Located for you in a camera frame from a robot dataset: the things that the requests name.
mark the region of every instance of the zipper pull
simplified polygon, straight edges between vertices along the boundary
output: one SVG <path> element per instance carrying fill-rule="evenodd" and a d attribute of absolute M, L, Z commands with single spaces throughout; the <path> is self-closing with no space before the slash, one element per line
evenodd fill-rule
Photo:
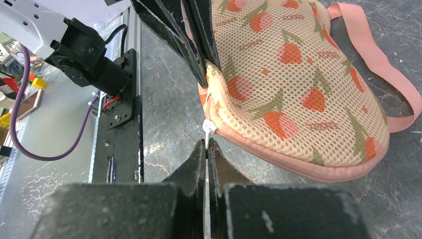
<path fill-rule="evenodd" d="M 210 141 L 210 134 L 214 135 L 215 131 L 217 130 L 217 126 L 215 126 L 214 122 L 209 119 L 204 120 L 202 124 L 202 129 L 205 131 L 205 149 L 208 149 L 208 143 Z"/>

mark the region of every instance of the red object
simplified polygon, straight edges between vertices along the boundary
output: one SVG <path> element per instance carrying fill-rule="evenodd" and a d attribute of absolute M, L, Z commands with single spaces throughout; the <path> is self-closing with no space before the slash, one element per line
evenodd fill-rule
<path fill-rule="evenodd" d="M 322 91 L 312 87 L 302 96 L 302 105 L 309 109 L 319 112 L 325 110 L 325 96 Z"/>
<path fill-rule="evenodd" d="M 13 78 L 2 78 L 2 80 L 8 85 L 15 93 L 19 90 L 19 87 L 17 86 L 16 82 Z"/>
<path fill-rule="evenodd" d="M 120 99 L 120 97 L 117 96 L 116 98 L 114 98 L 114 99 L 110 100 L 109 102 L 105 103 L 104 106 L 103 106 L 103 112 L 106 111 L 106 109 L 109 105 L 111 105 L 113 102 L 117 101 L 118 99 Z"/>

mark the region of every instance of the red wire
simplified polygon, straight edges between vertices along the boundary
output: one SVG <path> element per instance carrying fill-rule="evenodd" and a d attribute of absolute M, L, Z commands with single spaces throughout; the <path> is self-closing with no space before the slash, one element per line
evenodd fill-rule
<path fill-rule="evenodd" d="M 105 103 L 104 106 L 103 106 L 103 111 L 106 110 L 107 106 L 111 105 L 111 103 L 117 101 L 118 99 L 120 99 L 120 97 L 117 96 L 116 98 L 112 99 L 111 101 Z"/>

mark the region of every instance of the black cable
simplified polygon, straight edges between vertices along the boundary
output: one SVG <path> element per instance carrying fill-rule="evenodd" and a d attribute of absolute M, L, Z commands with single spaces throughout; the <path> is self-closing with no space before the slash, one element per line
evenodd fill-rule
<path fill-rule="evenodd" d="M 120 26 L 118 26 L 112 33 L 111 35 L 107 38 L 107 40 L 105 40 L 106 44 L 109 44 L 111 42 L 111 40 L 113 40 L 113 38 L 116 36 L 116 34 L 118 34 L 118 32 L 120 32 L 122 29 L 124 29 L 123 31 L 123 35 L 121 36 L 121 49 L 120 49 L 120 57 L 123 56 L 124 54 L 124 42 L 126 41 L 126 35 L 127 35 L 127 30 L 129 29 L 129 27 L 127 27 L 126 24 L 122 24 Z"/>

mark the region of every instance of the bag handle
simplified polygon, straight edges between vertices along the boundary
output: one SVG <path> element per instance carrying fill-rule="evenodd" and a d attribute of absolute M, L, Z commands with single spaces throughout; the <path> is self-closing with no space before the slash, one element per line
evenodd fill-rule
<path fill-rule="evenodd" d="M 390 64 L 387 56 L 377 46 L 363 9 L 353 4 L 334 3 L 328 8 L 328 14 L 331 20 L 343 16 L 350 40 L 369 70 L 396 88 L 412 107 L 412 116 L 387 117 L 390 133 L 410 127 L 422 112 L 422 97 L 414 85 Z"/>

